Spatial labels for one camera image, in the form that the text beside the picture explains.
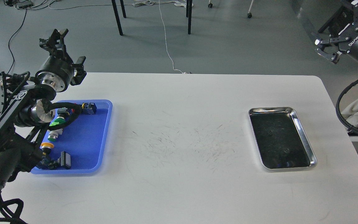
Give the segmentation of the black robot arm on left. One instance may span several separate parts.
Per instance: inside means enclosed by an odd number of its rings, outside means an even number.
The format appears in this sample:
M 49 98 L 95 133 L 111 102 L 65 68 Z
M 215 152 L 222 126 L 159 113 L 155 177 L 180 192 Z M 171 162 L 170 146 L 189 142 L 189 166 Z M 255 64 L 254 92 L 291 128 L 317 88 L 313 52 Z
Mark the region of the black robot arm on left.
M 30 172 L 45 157 L 40 149 L 45 133 L 63 129 L 78 118 L 83 107 L 74 103 L 52 103 L 58 92 L 79 85 L 86 76 L 81 56 L 77 62 L 66 50 L 68 30 L 55 29 L 39 46 L 49 52 L 40 70 L 31 76 L 1 72 L 3 92 L 0 112 L 0 222 L 23 224 L 24 203 L 16 198 L 4 201 L 1 191 L 19 172 Z

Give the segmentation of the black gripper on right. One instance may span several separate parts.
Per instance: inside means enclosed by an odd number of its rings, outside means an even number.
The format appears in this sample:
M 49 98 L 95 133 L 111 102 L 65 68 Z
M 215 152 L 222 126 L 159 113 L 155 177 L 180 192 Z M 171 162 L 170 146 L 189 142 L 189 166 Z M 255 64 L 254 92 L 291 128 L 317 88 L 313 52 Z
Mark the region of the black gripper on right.
M 358 0 L 341 0 L 341 4 L 353 12 L 353 29 L 358 31 Z M 342 53 L 358 62 L 358 33 L 348 32 L 349 39 L 344 42 L 343 36 L 324 39 L 315 34 L 314 51 L 330 63 L 337 64 Z

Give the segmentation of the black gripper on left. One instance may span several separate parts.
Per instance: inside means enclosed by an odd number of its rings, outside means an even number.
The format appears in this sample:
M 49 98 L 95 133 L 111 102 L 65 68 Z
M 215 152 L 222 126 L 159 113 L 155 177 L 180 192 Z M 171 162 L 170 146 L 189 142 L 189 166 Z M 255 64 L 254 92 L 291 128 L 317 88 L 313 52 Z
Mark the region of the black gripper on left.
M 48 51 L 50 56 L 35 77 L 40 84 L 49 85 L 56 92 L 66 91 L 70 83 L 72 86 L 80 85 L 87 75 L 84 70 L 85 56 L 79 57 L 77 62 L 72 64 L 64 61 L 64 59 L 68 59 L 64 44 L 64 37 L 67 33 L 68 29 L 54 29 L 48 39 L 39 39 L 39 46 Z

